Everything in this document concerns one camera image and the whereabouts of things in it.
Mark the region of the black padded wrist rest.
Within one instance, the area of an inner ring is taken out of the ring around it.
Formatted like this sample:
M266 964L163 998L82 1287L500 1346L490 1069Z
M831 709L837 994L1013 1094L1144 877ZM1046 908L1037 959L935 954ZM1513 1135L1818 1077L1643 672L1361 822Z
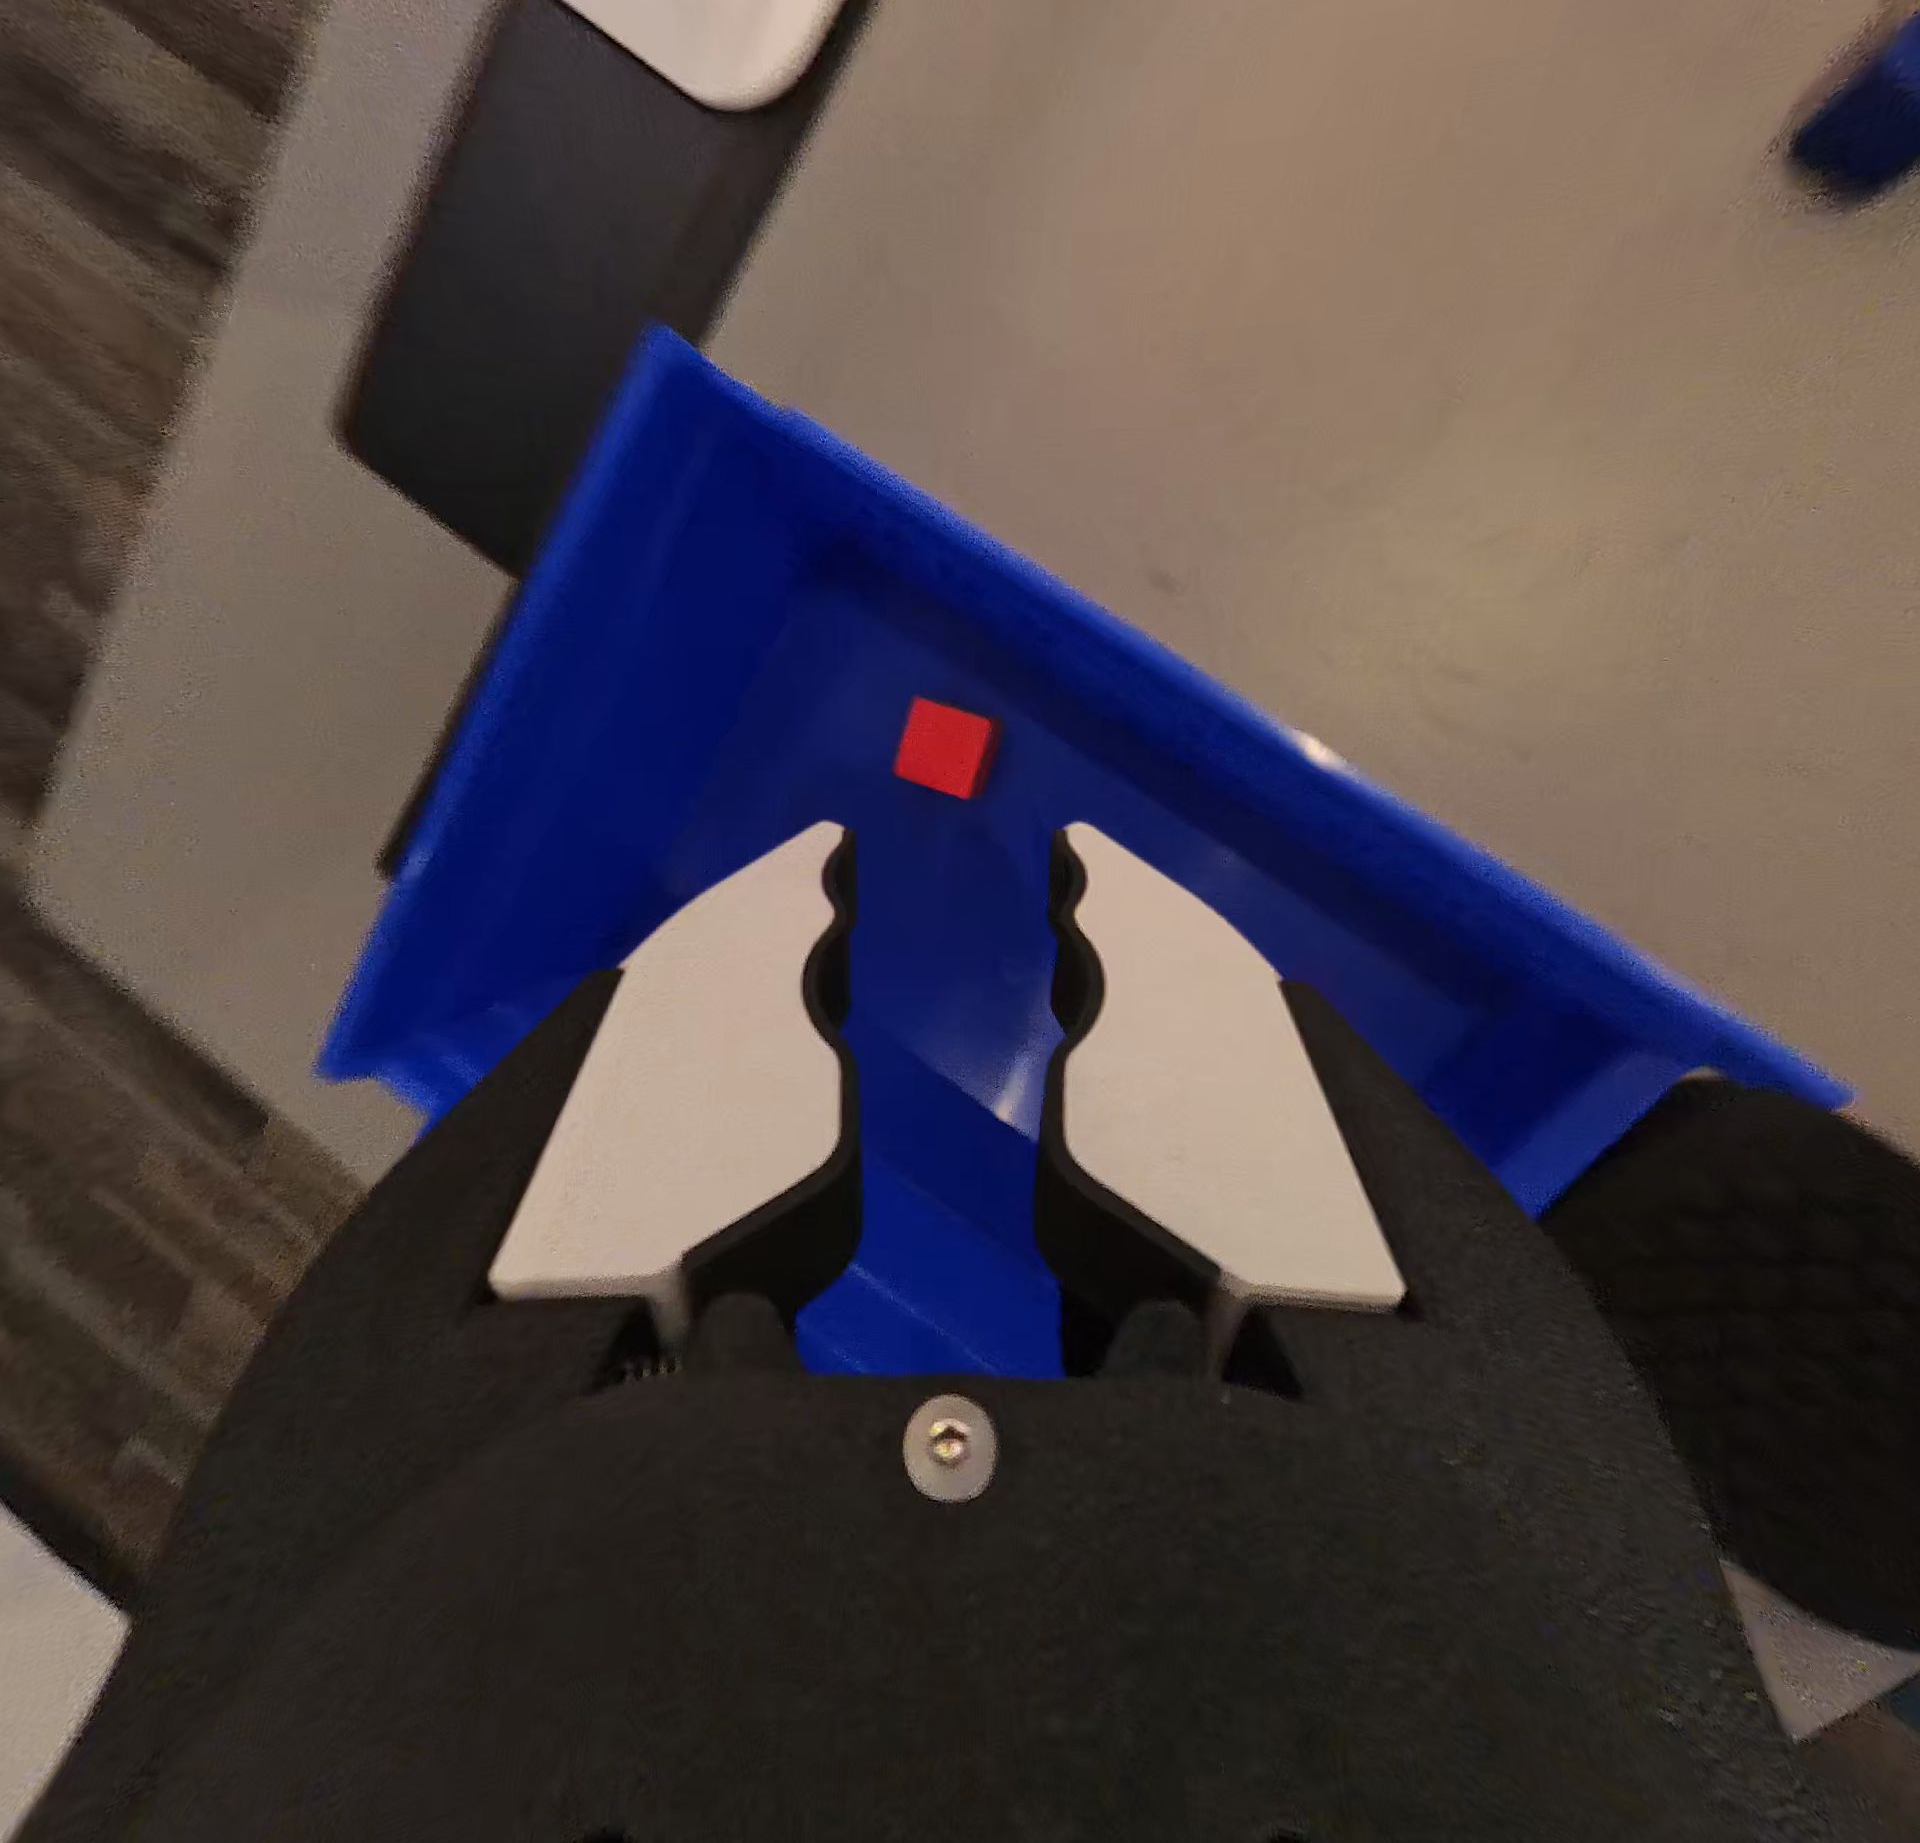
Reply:
M1545 1212L1722 1555L1918 1645L1918 1169L1838 1109L1693 1077Z

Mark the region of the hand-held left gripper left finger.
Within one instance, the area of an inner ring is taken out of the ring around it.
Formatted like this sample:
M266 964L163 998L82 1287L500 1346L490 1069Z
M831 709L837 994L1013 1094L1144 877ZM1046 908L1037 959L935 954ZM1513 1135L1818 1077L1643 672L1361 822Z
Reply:
M618 981L491 1256L505 1303L624 1297L685 1347L717 1241L859 1146L841 1015L806 981L845 933L812 822L645 936Z

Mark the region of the blue plastic bin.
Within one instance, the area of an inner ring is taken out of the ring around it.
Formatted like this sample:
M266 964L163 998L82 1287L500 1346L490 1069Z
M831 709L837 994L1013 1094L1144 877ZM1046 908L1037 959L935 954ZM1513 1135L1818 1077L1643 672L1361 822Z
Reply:
M1792 122L1788 167L1823 199L1857 204L1918 170L1918 16L1875 31Z
M912 698L991 777L891 773ZM317 1053L428 1121L803 828L856 836L863 1231L821 1370L1062 1373L1033 1245L1050 840L1091 822L1368 1041L1528 1215L1683 1073L1823 1067L653 330L507 610Z

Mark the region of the white side table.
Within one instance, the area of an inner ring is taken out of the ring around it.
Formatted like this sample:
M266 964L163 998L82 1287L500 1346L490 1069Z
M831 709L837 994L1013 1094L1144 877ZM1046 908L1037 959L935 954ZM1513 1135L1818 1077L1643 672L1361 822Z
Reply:
M128 1615L3 1510L3 1840L13 1840L103 1691Z

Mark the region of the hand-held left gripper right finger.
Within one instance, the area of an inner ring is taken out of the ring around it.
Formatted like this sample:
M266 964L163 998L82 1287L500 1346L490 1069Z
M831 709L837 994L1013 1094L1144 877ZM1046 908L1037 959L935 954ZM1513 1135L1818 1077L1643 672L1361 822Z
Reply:
M1408 1278L1287 985L1220 910L1091 822L1050 840L1035 1245L1062 1370L1172 1304L1223 1367L1261 1309L1393 1317Z

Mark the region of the red wooden cube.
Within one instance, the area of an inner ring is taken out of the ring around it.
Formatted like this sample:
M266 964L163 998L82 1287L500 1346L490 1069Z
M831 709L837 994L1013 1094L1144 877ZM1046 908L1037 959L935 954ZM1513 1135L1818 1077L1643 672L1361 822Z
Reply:
M891 773L947 800L973 800L991 777L1001 726L996 717L912 698Z

